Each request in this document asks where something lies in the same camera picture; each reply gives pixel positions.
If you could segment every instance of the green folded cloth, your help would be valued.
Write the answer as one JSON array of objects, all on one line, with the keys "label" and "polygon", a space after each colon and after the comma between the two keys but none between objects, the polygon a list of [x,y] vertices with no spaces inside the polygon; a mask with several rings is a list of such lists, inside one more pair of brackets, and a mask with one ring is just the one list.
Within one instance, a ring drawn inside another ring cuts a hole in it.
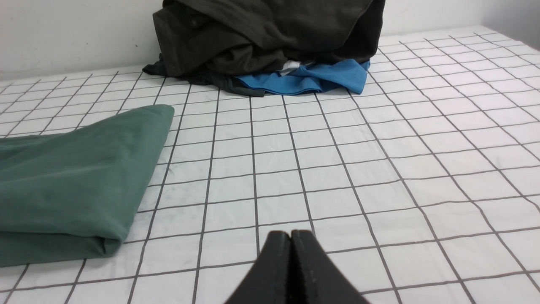
[{"label": "green folded cloth", "polygon": [[173,116],[151,105],[66,134],[0,139],[0,267],[114,255]]}]

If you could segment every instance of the blue fabric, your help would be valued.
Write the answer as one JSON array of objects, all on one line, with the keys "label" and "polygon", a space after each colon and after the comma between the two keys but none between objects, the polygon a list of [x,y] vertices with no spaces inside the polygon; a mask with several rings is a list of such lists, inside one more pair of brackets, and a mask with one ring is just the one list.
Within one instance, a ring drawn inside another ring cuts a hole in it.
[{"label": "blue fabric", "polygon": [[280,76],[271,74],[244,75],[237,78],[254,90],[264,90],[279,95],[298,95],[308,92],[327,92],[345,87],[352,92],[362,93],[366,85],[370,61],[359,64],[347,59],[334,65],[301,65],[294,72]]}]

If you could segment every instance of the pile of clothes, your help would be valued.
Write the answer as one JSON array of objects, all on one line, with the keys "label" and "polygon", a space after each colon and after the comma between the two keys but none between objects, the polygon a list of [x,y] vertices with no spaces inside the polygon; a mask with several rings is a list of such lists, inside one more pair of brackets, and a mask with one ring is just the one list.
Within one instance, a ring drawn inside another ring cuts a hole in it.
[{"label": "pile of clothes", "polygon": [[164,0],[143,71],[247,96],[361,93],[385,0]]}]

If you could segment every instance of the white wall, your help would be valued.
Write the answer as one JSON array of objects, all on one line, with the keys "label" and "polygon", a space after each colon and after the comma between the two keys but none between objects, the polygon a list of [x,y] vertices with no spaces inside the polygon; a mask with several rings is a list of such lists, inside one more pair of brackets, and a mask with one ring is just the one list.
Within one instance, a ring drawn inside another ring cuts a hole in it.
[{"label": "white wall", "polygon": [[[0,80],[151,63],[161,0],[0,0]],[[387,0],[384,35],[484,24],[540,49],[540,0]]]},{"label": "white wall", "polygon": [[540,50],[540,0],[491,2],[484,8],[484,25]]},{"label": "white wall", "polygon": [[160,8],[161,0],[0,0],[0,78],[155,61]]}]

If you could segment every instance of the white mattress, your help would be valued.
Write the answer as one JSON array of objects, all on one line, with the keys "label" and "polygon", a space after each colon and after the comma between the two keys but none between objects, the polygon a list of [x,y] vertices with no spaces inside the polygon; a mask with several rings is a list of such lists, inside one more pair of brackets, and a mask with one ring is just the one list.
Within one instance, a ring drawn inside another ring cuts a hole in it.
[{"label": "white mattress", "polygon": [[0,85],[0,136],[176,117],[110,259],[0,268],[0,302],[223,303],[311,229],[373,304],[540,303],[540,52],[486,28],[381,40],[362,95],[245,98],[102,70]]}]

